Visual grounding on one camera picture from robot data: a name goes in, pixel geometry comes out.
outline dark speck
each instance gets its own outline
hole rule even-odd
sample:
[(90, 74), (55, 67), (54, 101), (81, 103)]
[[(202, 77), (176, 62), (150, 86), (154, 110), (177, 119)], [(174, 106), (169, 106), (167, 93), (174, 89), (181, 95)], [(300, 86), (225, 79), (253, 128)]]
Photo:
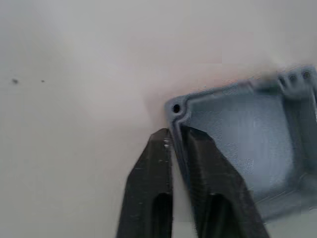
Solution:
[(19, 83), (19, 80), (17, 80), (17, 79), (15, 79), (15, 78), (13, 78), (13, 79), (12, 79), (12, 83), (14, 83), (14, 84), (18, 84), (18, 83)]

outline white tabletop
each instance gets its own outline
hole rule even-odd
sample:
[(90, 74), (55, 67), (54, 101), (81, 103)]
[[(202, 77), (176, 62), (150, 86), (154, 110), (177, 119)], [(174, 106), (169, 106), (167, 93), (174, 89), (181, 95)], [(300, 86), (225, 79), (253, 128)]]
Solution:
[[(166, 127), (165, 101), (316, 64), (316, 6), (2, 0), (0, 237), (114, 237), (126, 176), (150, 134)], [(195, 237), (174, 177), (173, 235)], [(301, 237), (316, 237), (316, 226), (305, 225), (312, 233)], [(270, 230), (297, 238), (300, 227), (288, 221)]]

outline white surface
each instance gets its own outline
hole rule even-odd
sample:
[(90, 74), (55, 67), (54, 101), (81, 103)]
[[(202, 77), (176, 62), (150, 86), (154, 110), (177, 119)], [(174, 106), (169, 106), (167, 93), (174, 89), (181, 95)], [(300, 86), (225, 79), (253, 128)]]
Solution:
[[(0, 236), (114, 237), (126, 176), (166, 126), (164, 102), (316, 64), (316, 5), (1, 0)], [(174, 237), (194, 235), (184, 196), (177, 186)]]

